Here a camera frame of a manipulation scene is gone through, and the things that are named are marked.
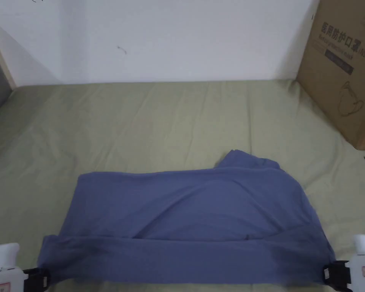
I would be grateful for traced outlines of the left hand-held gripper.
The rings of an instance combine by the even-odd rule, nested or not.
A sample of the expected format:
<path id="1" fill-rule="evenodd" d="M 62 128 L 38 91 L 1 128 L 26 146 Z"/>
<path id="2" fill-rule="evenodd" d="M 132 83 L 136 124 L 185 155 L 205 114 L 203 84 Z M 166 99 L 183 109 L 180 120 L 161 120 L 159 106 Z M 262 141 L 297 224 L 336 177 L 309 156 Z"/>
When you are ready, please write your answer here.
<path id="1" fill-rule="evenodd" d="M 32 292 L 28 287 L 29 276 L 17 266 L 18 243 L 0 245 L 0 292 Z M 33 288 L 48 289 L 51 273 L 46 268 L 37 267 L 33 271 Z"/>

